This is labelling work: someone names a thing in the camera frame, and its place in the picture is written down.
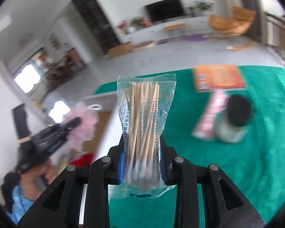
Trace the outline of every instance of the black tv screen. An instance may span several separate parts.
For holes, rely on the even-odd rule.
[[[180,0],[163,0],[146,6],[153,23],[184,16]]]

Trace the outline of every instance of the bright window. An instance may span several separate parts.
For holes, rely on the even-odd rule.
[[[33,65],[29,64],[16,76],[15,81],[25,93],[29,93],[40,81],[40,75]]]
[[[54,108],[49,112],[49,116],[53,118],[56,123],[61,123],[63,116],[69,111],[70,108],[63,101],[57,101]]]

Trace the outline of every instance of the triangular cutout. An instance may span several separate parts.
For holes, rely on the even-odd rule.
[[[227,181],[223,178],[219,180],[221,190],[224,197],[225,207],[228,210],[241,207],[244,205],[241,198],[235,193],[235,191],[230,187]]]
[[[49,196],[44,200],[42,206],[51,209],[57,210],[59,208],[59,204],[61,201],[61,197],[63,194],[64,186],[66,185],[66,181],[62,180],[49,194]]]

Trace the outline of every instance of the white ring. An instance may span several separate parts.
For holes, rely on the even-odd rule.
[[[92,104],[92,105],[89,105],[88,106],[88,109],[92,109],[92,110],[95,110],[95,111],[100,111],[103,109],[103,106],[101,104]]]

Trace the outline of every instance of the jar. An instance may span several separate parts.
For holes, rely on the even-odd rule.
[[[227,109],[217,115],[214,128],[216,137],[226,143],[239,142],[248,131],[251,116],[251,103],[241,95],[231,95]]]

